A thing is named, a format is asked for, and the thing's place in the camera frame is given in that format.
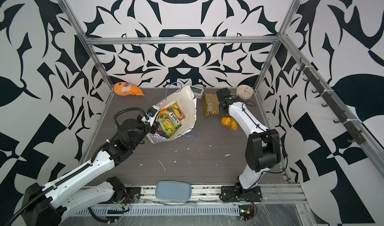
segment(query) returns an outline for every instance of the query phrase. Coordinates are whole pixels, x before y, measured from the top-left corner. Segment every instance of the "patterned wallpaper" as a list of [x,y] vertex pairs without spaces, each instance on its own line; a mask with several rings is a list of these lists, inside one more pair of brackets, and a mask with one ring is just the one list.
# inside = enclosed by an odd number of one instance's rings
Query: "patterned wallpaper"
[[[302,0],[288,36],[383,144],[382,0]],[[281,46],[259,89],[320,225],[384,222],[384,178]]]
[[28,186],[78,165],[110,89],[56,0],[0,0],[0,21],[3,225]]
[[271,43],[94,46],[113,83],[162,87],[253,86]]
[[292,0],[68,0],[90,37],[276,35]]

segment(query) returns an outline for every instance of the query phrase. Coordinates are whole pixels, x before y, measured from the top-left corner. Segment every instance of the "clock face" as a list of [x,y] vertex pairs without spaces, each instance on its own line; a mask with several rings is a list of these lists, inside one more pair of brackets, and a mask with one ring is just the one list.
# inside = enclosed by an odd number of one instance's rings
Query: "clock face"
[[236,94],[241,99],[249,99],[253,94],[253,89],[248,85],[239,85],[236,89]]

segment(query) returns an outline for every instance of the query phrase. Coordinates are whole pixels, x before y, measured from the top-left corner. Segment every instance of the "stuffed animal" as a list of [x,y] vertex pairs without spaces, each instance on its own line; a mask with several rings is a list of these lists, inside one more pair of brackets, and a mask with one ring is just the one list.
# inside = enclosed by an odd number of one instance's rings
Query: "stuffed animal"
[[126,96],[126,95],[143,95],[143,91],[132,84],[126,83],[126,82],[119,82],[116,84],[111,85],[111,88],[115,91],[116,94]]

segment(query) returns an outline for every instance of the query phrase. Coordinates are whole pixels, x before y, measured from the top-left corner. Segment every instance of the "digital display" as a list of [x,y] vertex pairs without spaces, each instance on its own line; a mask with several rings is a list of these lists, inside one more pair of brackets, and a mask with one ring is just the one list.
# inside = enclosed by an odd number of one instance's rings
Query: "digital display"
[[193,86],[191,86],[191,88],[192,88],[192,91],[193,91],[193,92],[196,92],[197,94],[200,94],[200,93],[203,91],[202,89],[195,88],[195,87],[193,87]]

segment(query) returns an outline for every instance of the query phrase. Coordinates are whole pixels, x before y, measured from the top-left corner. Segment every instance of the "white paper bag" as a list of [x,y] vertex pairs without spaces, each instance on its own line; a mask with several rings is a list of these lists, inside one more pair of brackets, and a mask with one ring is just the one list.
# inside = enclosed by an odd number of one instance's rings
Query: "white paper bag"
[[170,107],[172,104],[177,102],[181,111],[184,114],[184,120],[180,128],[176,129],[175,132],[169,137],[169,139],[156,134],[147,134],[148,139],[153,143],[161,143],[165,141],[174,140],[192,130],[196,122],[196,99],[189,85],[184,86],[181,90],[170,94],[165,99],[160,101],[157,106],[160,110]]

